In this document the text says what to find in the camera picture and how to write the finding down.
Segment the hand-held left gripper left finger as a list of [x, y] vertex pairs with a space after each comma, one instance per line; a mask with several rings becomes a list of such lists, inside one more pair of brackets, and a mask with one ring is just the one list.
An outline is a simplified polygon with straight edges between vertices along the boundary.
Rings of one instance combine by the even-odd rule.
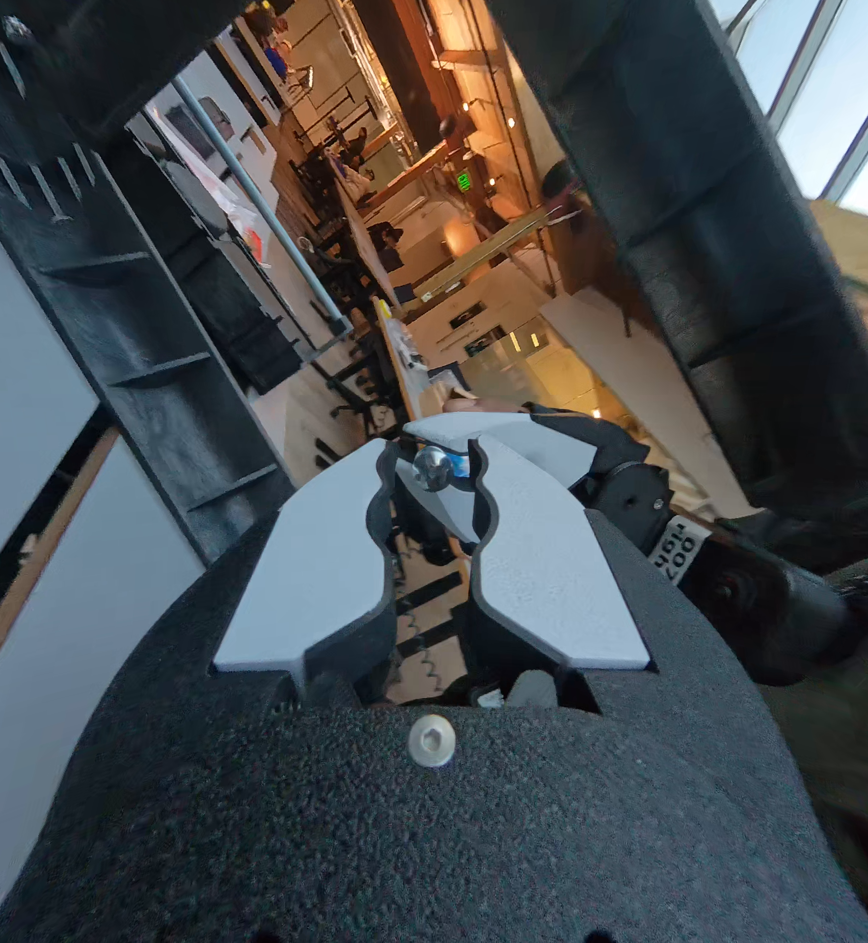
[[393, 442], [372, 440], [286, 502], [216, 651], [217, 671], [284, 671], [303, 690], [323, 673], [356, 685], [388, 663], [397, 457]]

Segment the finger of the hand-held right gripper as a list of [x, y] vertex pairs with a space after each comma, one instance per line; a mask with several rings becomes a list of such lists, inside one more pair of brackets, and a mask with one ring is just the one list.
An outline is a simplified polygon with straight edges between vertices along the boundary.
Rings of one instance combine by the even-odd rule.
[[476, 544], [480, 537], [474, 528], [475, 492], [453, 485], [439, 491], [428, 491], [415, 480], [412, 465], [402, 458], [395, 472], [407, 489], [409, 501], [435, 518], [453, 537], [464, 544]]
[[470, 488], [469, 441], [493, 437], [569, 488], [587, 475], [597, 448], [548, 428], [522, 412], [458, 411], [418, 419], [403, 427], [420, 446], [439, 448], [450, 456], [451, 485]]

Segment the long wooden table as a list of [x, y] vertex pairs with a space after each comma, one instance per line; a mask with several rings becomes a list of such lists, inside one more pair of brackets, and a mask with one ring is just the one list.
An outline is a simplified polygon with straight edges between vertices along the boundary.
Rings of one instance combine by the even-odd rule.
[[386, 349], [387, 359], [391, 362], [397, 377], [407, 417], [409, 420], [417, 420], [437, 415], [442, 408], [440, 395], [437, 392], [425, 393], [431, 388], [428, 365], [420, 359], [407, 333], [407, 328], [396, 317], [401, 312], [401, 304], [396, 298], [389, 273], [382, 265], [366, 225], [350, 199], [346, 188], [348, 167], [338, 161], [329, 149], [324, 149], [321, 156], [333, 173], [335, 190], [345, 215], [351, 241], [375, 286], [370, 291], [370, 298], [378, 323], [378, 331]]

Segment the clear plastic bag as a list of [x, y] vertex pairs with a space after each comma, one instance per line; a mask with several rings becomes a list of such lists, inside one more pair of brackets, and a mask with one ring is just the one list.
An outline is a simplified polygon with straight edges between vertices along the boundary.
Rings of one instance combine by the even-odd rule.
[[270, 229], [261, 217], [253, 202], [249, 200], [243, 190], [235, 191], [228, 184], [219, 179], [205, 160], [179, 134], [174, 126], [169, 124], [156, 107], [148, 111], [149, 116], [157, 124], [160, 134], [170, 145], [181, 164], [192, 172], [196, 180], [201, 183], [218, 207], [221, 214], [228, 218], [238, 235], [249, 249], [252, 257], [263, 264], [265, 269], [269, 265], [265, 261], [265, 250], [270, 238]]

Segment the black plastic cart leg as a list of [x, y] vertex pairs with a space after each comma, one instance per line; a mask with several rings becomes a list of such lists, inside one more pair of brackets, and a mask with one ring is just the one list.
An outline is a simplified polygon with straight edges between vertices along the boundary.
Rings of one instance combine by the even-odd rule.
[[277, 511], [275, 444], [98, 154], [0, 154], [0, 240], [204, 564]]
[[488, 2], [749, 504], [868, 495], [868, 333], [708, 2]]

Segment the large window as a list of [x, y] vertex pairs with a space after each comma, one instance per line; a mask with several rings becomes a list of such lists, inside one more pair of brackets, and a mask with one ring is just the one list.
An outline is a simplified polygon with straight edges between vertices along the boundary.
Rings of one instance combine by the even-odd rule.
[[868, 216], [868, 1], [712, 1], [801, 193]]

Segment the black plastic cart shelf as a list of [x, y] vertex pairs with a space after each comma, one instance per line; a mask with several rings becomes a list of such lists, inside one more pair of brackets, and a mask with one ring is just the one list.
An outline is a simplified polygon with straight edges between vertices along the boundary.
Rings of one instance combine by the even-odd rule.
[[[0, 157], [44, 163], [109, 140], [247, 6], [0, 1]], [[6, 41], [6, 15], [32, 30], [32, 47]]]

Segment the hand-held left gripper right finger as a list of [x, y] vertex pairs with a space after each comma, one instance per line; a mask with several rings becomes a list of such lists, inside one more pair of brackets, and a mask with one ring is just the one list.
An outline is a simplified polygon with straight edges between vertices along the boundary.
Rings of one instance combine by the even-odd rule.
[[582, 504], [494, 436], [479, 462], [472, 561], [482, 613], [555, 666], [643, 670], [651, 660]]

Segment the black office chair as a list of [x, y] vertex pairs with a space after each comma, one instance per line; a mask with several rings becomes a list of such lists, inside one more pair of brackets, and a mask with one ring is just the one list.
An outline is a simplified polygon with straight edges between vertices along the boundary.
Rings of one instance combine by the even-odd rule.
[[329, 373], [316, 362], [312, 367], [340, 401], [330, 409], [330, 418], [351, 414], [360, 420], [369, 440], [396, 439], [407, 421], [407, 407], [386, 354], [379, 348], [372, 349], [335, 373]]

